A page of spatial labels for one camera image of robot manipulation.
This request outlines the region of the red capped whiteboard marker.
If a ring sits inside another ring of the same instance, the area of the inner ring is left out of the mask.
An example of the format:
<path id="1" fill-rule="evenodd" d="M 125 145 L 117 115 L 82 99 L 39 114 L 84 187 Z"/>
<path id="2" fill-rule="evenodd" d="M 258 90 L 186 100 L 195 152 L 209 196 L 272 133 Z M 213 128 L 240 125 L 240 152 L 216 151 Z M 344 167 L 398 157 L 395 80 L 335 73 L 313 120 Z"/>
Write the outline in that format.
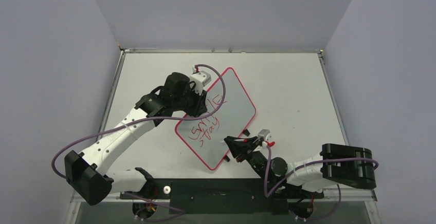
<path id="1" fill-rule="evenodd" d="M 225 138 L 223 141 L 226 144 L 244 144 L 244 143 L 247 143 L 246 139 L 229 139 L 229 138 Z"/>

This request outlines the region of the pink framed whiteboard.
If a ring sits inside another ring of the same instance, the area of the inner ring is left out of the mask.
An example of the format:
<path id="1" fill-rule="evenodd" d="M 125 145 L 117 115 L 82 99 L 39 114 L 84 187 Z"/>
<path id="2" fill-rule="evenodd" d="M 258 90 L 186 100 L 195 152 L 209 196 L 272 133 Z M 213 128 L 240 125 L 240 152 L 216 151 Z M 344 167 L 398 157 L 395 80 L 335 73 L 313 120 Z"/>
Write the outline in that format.
<path id="1" fill-rule="evenodd" d="M 256 107 L 236 71 L 228 67 L 222 73 L 226 95 L 222 96 L 222 83 L 216 80 L 207 90 L 206 107 L 211 116 L 196 121 L 179 121 L 175 133 L 196 157 L 211 171 L 224 161 L 229 152 L 224 142 L 227 136 L 239 137 L 256 115 Z"/>

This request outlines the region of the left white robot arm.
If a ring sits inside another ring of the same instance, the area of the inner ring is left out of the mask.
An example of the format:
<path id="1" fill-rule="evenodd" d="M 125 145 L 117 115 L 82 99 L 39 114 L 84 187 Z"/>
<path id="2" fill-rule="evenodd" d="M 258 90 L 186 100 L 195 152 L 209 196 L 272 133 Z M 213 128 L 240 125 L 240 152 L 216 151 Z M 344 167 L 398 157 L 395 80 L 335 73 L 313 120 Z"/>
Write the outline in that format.
<path id="1" fill-rule="evenodd" d="M 141 168 L 110 171 L 116 159 L 142 135 L 157 127 L 163 117 L 183 111 L 190 117 L 207 112 L 207 92 L 204 87 L 211 76 L 199 71 L 190 76 L 173 72 L 163 86 L 144 95 L 116 126 L 97 142 L 77 153 L 64 157 L 65 177 L 69 185 L 91 206 L 100 203 L 114 192 L 130 191 L 140 198 L 153 193 L 151 176 Z"/>

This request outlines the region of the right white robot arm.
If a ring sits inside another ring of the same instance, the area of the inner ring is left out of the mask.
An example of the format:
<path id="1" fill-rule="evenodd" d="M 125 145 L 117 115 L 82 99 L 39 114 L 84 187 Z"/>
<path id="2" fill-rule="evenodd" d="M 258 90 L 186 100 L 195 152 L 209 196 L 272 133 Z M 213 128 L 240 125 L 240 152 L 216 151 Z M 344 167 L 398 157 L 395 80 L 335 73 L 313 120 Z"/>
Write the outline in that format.
<path id="1" fill-rule="evenodd" d="M 306 160 L 287 162 L 281 157 L 272 157 L 275 142 L 260 135 L 228 136 L 223 142 L 237 162 L 248 162 L 260 176 L 266 197 L 287 187 L 297 197 L 308 192 L 321 193 L 336 184 L 364 190 L 376 188 L 375 170 L 379 163 L 366 148 L 326 143 L 321 152 Z"/>

